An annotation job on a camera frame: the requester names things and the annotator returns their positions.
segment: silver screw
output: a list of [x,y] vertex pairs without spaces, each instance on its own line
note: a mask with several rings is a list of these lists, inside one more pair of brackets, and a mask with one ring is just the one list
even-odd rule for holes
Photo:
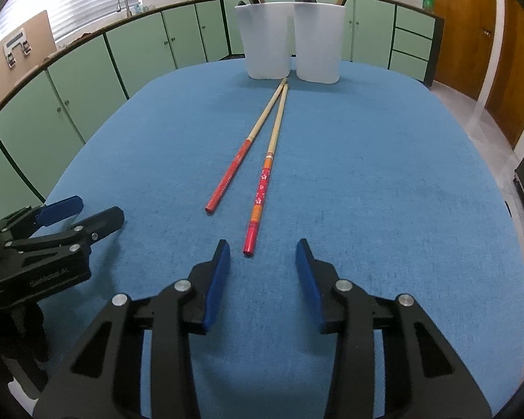
[[192,284],[188,279],[177,280],[175,282],[175,290],[178,292],[187,292],[192,288]]
[[411,307],[414,305],[415,299],[410,294],[401,294],[398,298],[398,302],[404,307]]
[[336,282],[336,288],[341,292],[348,292],[353,288],[353,284],[349,280],[340,279]]
[[124,293],[118,293],[113,296],[113,299],[110,300],[114,306],[120,307],[126,304],[128,301],[128,296]]

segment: red chopstick handle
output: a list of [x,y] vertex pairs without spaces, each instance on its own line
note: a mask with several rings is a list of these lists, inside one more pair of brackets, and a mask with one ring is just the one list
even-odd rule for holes
[[221,197],[224,196],[225,191],[229,187],[231,180],[233,179],[235,173],[239,169],[242,160],[245,158],[247,152],[249,152],[251,145],[252,141],[250,141],[250,139],[247,138],[242,144],[241,148],[239,149],[239,152],[235,155],[233,162],[225,172],[224,177],[222,177],[221,181],[217,185],[216,190],[213,192],[210,201],[208,201],[208,204],[205,206],[205,211],[208,214],[212,214],[216,210],[217,205],[221,200]]
[[266,154],[264,167],[262,168],[262,174],[258,182],[258,189],[256,190],[253,212],[250,215],[249,229],[246,231],[245,246],[242,249],[242,253],[247,257],[254,255],[254,247],[256,246],[260,219],[262,217],[262,210],[264,209],[264,202],[266,201],[266,192],[268,191],[268,183],[270,182],[271,163],[273,160],[274,155],[272,153],[269,152]]

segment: blue tablecloth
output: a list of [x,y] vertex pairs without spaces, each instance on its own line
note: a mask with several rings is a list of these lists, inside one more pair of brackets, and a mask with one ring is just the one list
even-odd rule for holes
[[294,250],[305,237],[368,293],[414,295],[499,410],[524,358],[520,249],[487,166],[419,82],[346,62],[335,85],[292,72],[254,258],[242,246],[273,116],[206,215],[278,82],[250,79],[243,60],[179,69],[145,86],[82,148],[49,201],[81,196],[80,217],[118,205],[126,223],[93,246],[89,281],[42,301],[49,368],[112,295],[157,294],[225,238],[232,263],[218,322],[191,337],[202,417],[321,418],[335,336],[318,334],[300,294]]

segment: kitchen faucet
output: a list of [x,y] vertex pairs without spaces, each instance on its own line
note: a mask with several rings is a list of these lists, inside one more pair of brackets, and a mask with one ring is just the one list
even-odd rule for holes
[[[124,0],[124,4],[126,4],[126,17],[129,18],[132,16],[132,13],[130,12],[130,7],[128,6],[128,0]],[[117,12],[119,13],[121,10],[121,0],[117,0]]]

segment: white cup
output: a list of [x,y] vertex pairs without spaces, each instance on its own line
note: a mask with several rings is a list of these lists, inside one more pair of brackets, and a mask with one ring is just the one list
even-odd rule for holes
[[287,20],[292,2],[236,6],[245,49],[246,71],[253,79],[282,79],[291,71]]
[[336,83],[340,79],[345,6],[293,5],[297,77],[307,82]]

